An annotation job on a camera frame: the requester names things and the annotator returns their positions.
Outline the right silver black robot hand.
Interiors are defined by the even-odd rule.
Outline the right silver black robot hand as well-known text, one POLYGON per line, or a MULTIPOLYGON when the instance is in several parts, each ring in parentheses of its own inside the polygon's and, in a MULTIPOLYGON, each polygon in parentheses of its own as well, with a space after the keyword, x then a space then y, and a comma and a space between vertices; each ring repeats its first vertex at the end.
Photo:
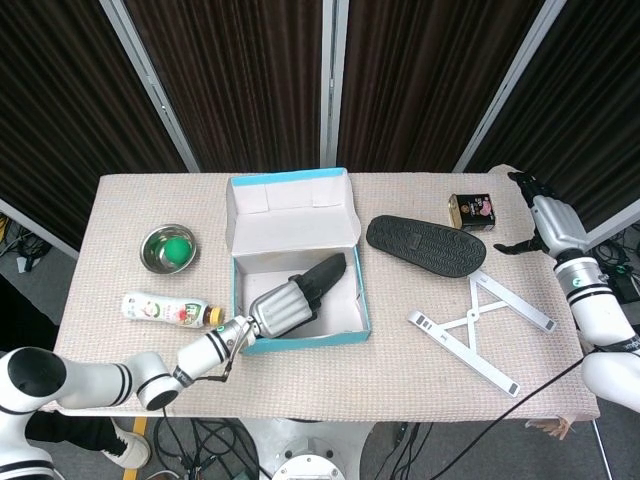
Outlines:
POLYGON ((508 177, 520 188, 535 228, 529 240, 511 246, 495 244, 494 248, 506 255, 542 251, 558 263, 584 256, 588 251, 587 233, 575 209, 533 175, 509 172, 508 177))

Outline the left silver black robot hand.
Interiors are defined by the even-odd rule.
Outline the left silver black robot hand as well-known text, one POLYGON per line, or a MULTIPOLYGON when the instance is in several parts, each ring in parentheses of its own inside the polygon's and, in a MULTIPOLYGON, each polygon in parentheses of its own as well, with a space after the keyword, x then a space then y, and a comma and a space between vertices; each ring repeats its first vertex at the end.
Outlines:
POLYGON ((256 298, 249 316, 261 337, 278 338, 316 319, 323 295, 319 285, 297 274, 256 298))

